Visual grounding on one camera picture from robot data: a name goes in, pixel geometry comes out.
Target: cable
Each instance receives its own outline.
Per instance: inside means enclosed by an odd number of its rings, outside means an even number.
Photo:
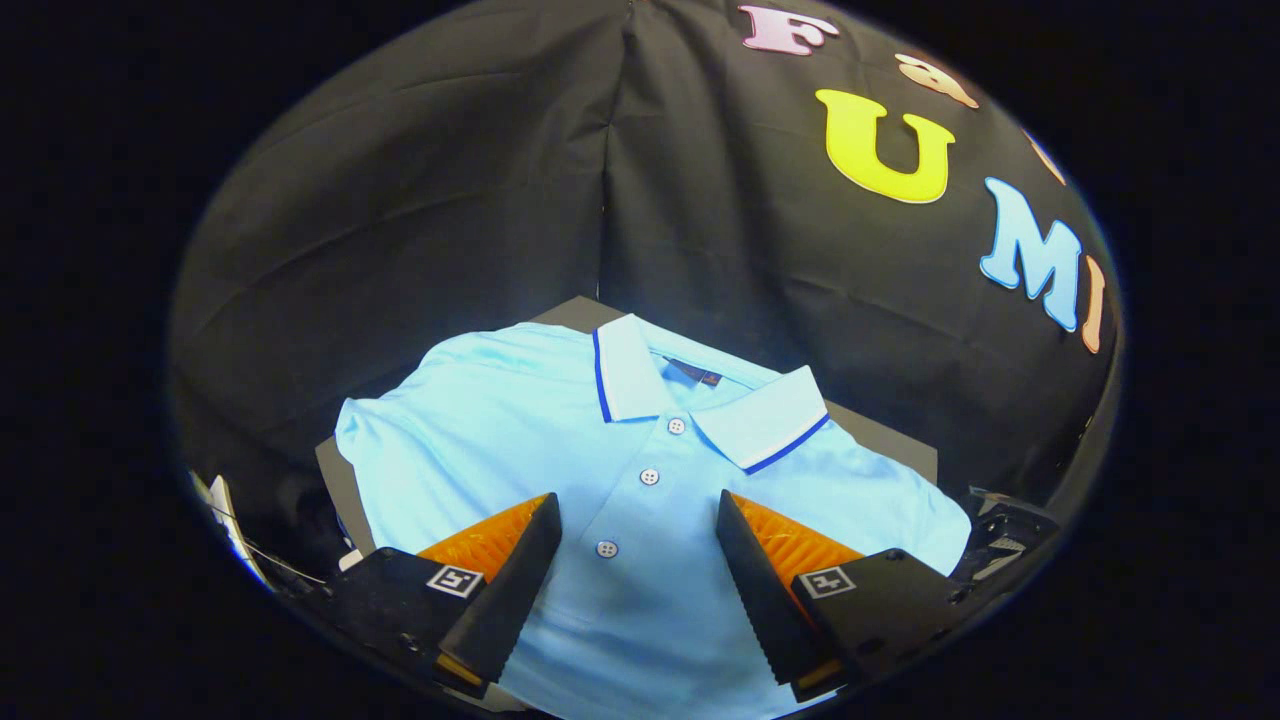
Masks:
[[[230,512],[223,510],[221,507],[218,507],[218,506],[211,505],[209,502],[205,502],[205,505],[209,505],[209,507],[214,512],[219,512],[221,515],[225,515],[227,518],[230,518],[232,520],[236,520],[234,515],[232,515]],[[300,575],[300,577],[306,578],[306,579],[308,579],[308,580],[311,580],[314,583],[320,583],[321,585],[328,585],[329,584],[326,582],[319,579],[319,578],[312,578],[311,575],[307,575],[306,573],[300,573],[298,570],[294,570],[293,568],[289,568],[285,562],[283,562],[280,560],[276,560],[276,559],[271,557],[270,555],[268,555],[266,552],[259,550],[257,546],[255,546],[253,543],[248,542],[248,538],[244,537],[244,533],[241,533],[241,542],[244,543],[244,547],[247,547],[252,552],[257,553],[260,557],[264,557],[264,559],[266,559],[266,560],[269,560],[269,561],[279,565],[280,568],[284,568],[285,570],[288,570],[289,573],[293,573],[294,575]]]

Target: colorful letter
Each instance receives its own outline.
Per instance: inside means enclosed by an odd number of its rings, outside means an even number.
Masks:
[[[751,37],[744,40],[742,45],[755,50],[813,55],[813,47],[820,47],[826,42],[822,33],[840,35],[836,26],[818,18],[754,5],[739,5],[737,9],[751,15]],[[803,37],[809,45],[796,42],[796,37]]]
[[[1062,179],[1062,173],[1057,172],[1057,165],[1055,165],[1053,160],[1050,160],[1048,155],[1046,155],[1044,151],[1039,149],[1039,143],[1032,140],[1032,136],[1027,135],[1027,131],[1023,131],[1023,135],[1027,136],[1027,140],[1032,143],[1032,149],[1036,150],[1036,154],[1041,156],[1041,163],[1044,163],[1044,167],[1048,168],[1048,172],[1053,173],[1053,177],[1057,178],[1057,182],[1066,184],[1066,181]]]
[[[819,90],[827,105],[827,156],[846,178],[872,192],[902,202],[933,202],[947,190],[947,145],[956,141],[947,128],[918,115],[904,114],[915,128],[920,164],[914,173],[886,168],[876,154],[876,123],[888,114],[884,106],[849,92]]]
[[[1098,340],[1098,329],[1102,327],[1102,288],[1107,286],[1107,281],[1102,277],[1102,268],[1098,268],[1093,258],[1085,255],[1084,264],[1089,266],[1089,279],[1092,282],[1089,286],[1089,316],[1084,320],[1080,340],[1084,341],[1084,347],[1088,347],[1089,352],[1097,355],[1098,347],[1102,346],[1102,342]]]
[[[936,90],[943,95],[950,96],[952,100],[968,105],[970,108],[977,108],[978,101],[969,97],[969,94],[960,87],[947,73],[934,68],[933,65],[925,63],[924,60],[918,60],[910,55],[896,54],[893,55],[899,59],[901,65],[897,69],[902,70],[902,74],[914,79],[915,82],[928,87],[929,90]]]
[[[988,278],[1012,290],[1021,281],[1014,266],[1014,256],[1020,255],[1023,272],[1027,273],[1028,300],[1036,300],[1052,275],[1053,288],[1044,296],[1044,311],[1062,329],[1075,332],[1080,238],[1061,220],[1053,220],[1048,237],[1042,240],[1032,206],[1021,192],[996,178],[987,178],[987,190],[996,196],[996,243],[978,268]]]

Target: polo shirt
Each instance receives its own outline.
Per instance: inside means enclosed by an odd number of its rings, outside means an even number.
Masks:
[[[379,547],[416,553],[558,495],[561,546],[498,684],[567,720],[767,719],[832,697],[776,683],[716,538],[722,489],[943,574],[970,529],[831,421],[808,366],[780,374],[635,315],[447,340],[396,389],[347,400],[335,437]]]

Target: light blue letter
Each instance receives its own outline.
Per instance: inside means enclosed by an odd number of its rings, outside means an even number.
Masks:
[[[978,263],[982,274],[1012,290],[1021,278],[1014,255],[1021,255],[1027,273],[1027,299],[1036,300],[1053,275],[1053,288],[1044,295],[1044,311],[1069,333],[1075,332],[1075,293],[1079,278],[1080,238],[1060,220],[1053,220],[1047,238],[1041,238],[1032,206],[1021,192],[996,178],[987,178],[996,196],[996,246]]]

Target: shirt label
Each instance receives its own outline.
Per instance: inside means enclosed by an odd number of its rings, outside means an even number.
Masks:
[[[671,363],[672,365],[675,365],[676,368],[678,368],[681,373],[685,373],[686,375],[689,375],[690,378],[692,378],[692,379],[695,379],[695,380],[698,380],[700,383],[707,383],[707,384],[709,384],[712,387],[716,387],[716,386],[719,384],[721,375],[718,375],[716,373],[712,373],[710,370],[704,370],[701,368],[695,368],[695,366],[690,365],[689,363],[681,363],[680,360],[676,360],[675,357],[666,357],[666,356],[663,356],[663,357],[667,360],[667,363]]]

